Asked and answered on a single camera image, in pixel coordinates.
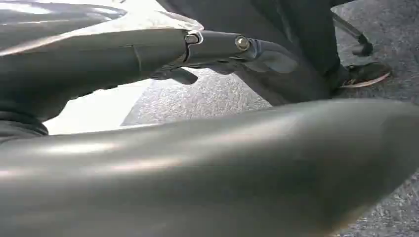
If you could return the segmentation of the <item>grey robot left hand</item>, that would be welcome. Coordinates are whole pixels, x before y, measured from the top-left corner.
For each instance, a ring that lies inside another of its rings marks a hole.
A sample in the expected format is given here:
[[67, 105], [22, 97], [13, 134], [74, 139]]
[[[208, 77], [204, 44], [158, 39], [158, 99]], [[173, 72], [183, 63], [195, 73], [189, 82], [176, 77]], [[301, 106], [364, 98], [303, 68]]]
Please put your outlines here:
[[419, 108], [323, 100], [49, 135], [67, 102], [187, 68], [310, 69], [281, 45], [144, 5], [0, 3], [3, 237], [327, 237], [419, 167]]

